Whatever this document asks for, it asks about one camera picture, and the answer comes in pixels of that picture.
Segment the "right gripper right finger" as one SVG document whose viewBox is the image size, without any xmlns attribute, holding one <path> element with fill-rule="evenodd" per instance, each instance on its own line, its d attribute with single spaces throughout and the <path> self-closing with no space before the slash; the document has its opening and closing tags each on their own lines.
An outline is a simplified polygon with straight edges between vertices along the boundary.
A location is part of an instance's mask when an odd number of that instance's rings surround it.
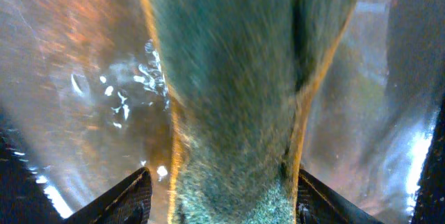
<svg viewBox="0 0 445 224">
<path fill-rule="evenodd" d="M 382 224 L 302 168 L 298 176 L 297 224 Z"/>
</svg>

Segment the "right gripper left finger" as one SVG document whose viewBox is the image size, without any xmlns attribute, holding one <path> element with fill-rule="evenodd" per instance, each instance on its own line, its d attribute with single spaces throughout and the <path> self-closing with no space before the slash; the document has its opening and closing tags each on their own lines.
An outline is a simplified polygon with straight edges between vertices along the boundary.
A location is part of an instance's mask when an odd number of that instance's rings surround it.
<svg viewBox="0 0 445 224">
<path fill-rule="evenodd" d="M 146 167 L 64 220 L 65 224 L 141 224 L 147 223 L 152 199 L 152 178 Z"/>
</svg>

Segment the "green yellow sponge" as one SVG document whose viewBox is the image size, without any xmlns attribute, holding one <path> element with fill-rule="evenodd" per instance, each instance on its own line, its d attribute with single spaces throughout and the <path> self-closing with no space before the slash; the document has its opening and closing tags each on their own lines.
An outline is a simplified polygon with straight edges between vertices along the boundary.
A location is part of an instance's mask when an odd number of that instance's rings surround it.
<svg viewBox="0 0 445 224">
<path fill-rule="evenodd" d="M 169 223 L 295 223 L 312 100 L 358 0 L 140 0 L 172 113 Z"/>
</svg>

